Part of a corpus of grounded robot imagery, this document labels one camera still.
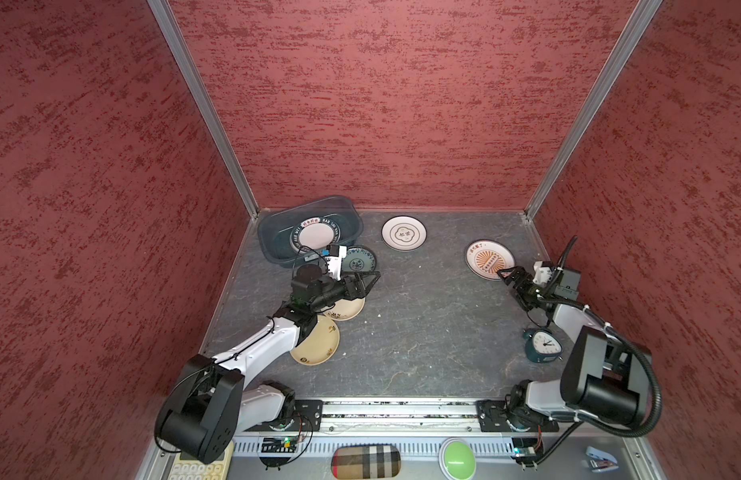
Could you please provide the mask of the white plate orange sunburst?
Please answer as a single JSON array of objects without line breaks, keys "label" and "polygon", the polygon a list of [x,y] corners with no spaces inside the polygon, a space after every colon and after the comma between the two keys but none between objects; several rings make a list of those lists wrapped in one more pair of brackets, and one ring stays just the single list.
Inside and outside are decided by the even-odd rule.
[{"label": "white plate orange sunburst", "polygon": [[493,240],[477,240],[465,252],[466,264],[480,278],[500,281],[516,267],[514,255],[504,245]]}]

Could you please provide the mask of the white plate green HAO SHI rim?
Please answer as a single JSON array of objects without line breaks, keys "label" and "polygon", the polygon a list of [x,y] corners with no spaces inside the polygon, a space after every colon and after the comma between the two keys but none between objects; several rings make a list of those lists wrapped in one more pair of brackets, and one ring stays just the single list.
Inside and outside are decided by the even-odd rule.
[{"label": "white plate green HAO SHI rim", "polygon": [[290,244],[298,251],[302,247],[320,250],[340,238],[340,225],[328,216],[316,216],[300,222],[290,234]]}]

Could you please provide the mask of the white plate flower outline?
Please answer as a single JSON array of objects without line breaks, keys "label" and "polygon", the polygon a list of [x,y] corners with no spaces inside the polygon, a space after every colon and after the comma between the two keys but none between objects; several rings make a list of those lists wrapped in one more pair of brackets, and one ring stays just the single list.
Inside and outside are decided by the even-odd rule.
[{"label": "white plate flower outline", "polygon": [[425,224],[412,216],[395,216],[382,227],[384,242],[394,250],[413,251],[423,246],[428,238]]}]

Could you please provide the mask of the cream plate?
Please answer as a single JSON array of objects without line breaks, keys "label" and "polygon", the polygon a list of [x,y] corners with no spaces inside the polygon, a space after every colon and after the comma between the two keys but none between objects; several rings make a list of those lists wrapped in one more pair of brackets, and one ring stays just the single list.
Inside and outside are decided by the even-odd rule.
[{"label": "cream plate", "polygon": [[326,316],[318,316],[316,327],[290,352],[290,356],[302,365],[317,366],[327,362],[339,345],[340,330],[336,322]]},{"label": "cream plate", "polygon": [[333,308],[322,312],[322,315],[334,321],[348,321],[356,318],[366,305],[366,299],[338,300]]}]

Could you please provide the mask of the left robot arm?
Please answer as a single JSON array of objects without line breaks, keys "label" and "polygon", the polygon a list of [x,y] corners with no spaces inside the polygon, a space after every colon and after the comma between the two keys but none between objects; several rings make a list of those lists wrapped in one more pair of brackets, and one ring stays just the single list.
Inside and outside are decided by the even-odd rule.
[{"label": "left robot arm", "polygon": [[380,272],[370,271],[334,279],[316,264],[300,266],[290,297],[262,330],[227,352],[196,354],[184,364],[154,422],[156,446],[211,464],[238,430],[292,417],[292,390],[276,382],[250,390],[250,382],[304,343],[324,310],[340,300],[366,298],[380,278]]}]

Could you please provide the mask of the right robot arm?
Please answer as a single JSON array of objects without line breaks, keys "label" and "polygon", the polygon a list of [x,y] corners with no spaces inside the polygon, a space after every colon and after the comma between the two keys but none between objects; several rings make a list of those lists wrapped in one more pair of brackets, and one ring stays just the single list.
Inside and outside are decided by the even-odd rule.
[{"label": "right robot arm", "polygon": [[554,422],[588,423],[621,437],[641,437],[659,423],[662,391],[649,350],[620,334],[579,302],[580,273],[540,262],[498,271],[526,312],[541,310],[570,340],[558,380],[524,380],[506,397],[510,428],[529,431]]}]

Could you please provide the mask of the blue translucent plastic bin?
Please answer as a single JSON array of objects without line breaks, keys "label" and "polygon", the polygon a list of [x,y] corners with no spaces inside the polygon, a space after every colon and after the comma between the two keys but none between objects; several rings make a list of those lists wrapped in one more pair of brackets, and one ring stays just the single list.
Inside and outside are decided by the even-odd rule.
[{"label": "blue translucent plastic bin", "polygon": [[290,244],[292,230],[302,221],[316,216],[328,216],[340,225],[340,238],[331,244],[352,246],[364,231],[364,222],[348,197],[328,196],[294,208],[276,212],[264,218],[258,226],[258,241],[266,260],[280,267],[291,268],[316,259],[320,250],[300,248]]}]

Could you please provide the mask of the small teal patterned plate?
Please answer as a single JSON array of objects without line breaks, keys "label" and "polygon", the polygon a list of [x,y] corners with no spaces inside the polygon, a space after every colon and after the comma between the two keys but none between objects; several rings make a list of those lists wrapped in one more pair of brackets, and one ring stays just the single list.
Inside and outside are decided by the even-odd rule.
[{"label": "small teal patterned plate", "polygon": [[364,273],[376,271],[378,258],[370,248],[352,246],[346,250],[346,257],[342,260],[342,273]]}]

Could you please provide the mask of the teal alarm clock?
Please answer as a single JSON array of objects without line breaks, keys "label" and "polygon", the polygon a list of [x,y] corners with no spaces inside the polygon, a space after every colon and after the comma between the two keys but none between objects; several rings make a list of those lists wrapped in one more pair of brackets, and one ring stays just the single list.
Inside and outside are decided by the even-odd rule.
[{"label": "teal alarm clock", "polygon": [[548,330],[527,329],[523,333],[526,358],[534,363],[551,363],[563,353],[561,342]]}]

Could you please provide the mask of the circuit board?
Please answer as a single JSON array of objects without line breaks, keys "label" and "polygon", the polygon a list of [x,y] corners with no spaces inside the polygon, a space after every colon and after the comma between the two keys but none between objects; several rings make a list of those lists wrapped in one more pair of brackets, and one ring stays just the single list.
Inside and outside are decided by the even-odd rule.
[{"label": "circuit board", "polygon": [[299,447],[298,440],[292,437],[267,437],[262,440],[260,454],[294,455]]},{"label": "circuit board", "polygon": [[513,459],[535,459],[544,453],[544,444],[538,438],[515,437],[512,439]]}]

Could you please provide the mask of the plaid pouch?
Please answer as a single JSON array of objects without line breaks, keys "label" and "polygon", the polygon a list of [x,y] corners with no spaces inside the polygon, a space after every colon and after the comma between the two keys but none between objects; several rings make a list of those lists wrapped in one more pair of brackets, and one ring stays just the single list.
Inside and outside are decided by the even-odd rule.
[{"label": "plaid pouch", "polygon": [[336,479],[391,479],[401,467],[401,452],[392,445],[342,447],[330,462],[330,472]]}]

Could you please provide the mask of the green round button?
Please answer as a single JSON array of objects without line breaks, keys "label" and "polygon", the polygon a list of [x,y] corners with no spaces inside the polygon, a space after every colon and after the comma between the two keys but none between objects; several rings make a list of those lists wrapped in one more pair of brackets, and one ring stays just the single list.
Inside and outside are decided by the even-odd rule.
[{"label": "green round button", "polygon": [[474,451],[460,438],[449,438],[441,444],[438,462],[448,480],[473,480],[477,472]]}]

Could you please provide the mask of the white blue stapler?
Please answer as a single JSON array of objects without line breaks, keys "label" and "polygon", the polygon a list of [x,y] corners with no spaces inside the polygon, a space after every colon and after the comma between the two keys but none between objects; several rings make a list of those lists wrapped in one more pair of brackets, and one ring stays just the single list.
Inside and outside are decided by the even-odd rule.
[{"label": "white blue stapler", "polygon": [[590,446],[586,450],[586,456],[589,460],[590,470],[593,473],[607,473],[619,469],[617,458],[603,450]]}]

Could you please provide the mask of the cream calculator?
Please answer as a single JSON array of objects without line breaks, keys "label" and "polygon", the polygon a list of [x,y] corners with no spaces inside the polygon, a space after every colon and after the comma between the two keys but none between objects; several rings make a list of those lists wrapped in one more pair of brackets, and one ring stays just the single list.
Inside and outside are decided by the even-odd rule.
[{"label": "cream calculator", "polygon": [[234,442],[230,442],[220,457],[210,463],[204,464],[194,457],[181,453],[172,462],[172,466],[166,472],[168,480],[226,480],[230,472],[230,462],[234,453]]}]

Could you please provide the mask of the right aluminium corner post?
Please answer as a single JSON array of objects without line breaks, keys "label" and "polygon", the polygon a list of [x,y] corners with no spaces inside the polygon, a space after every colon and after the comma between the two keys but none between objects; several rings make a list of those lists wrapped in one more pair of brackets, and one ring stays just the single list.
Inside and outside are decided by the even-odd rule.
[{"label": "right aluminium corner post", "polygon": [[662,0],[640,0],[636,3],[568,134],[525,209],[528,222],[533,222],[540,212],[662,4]]}]

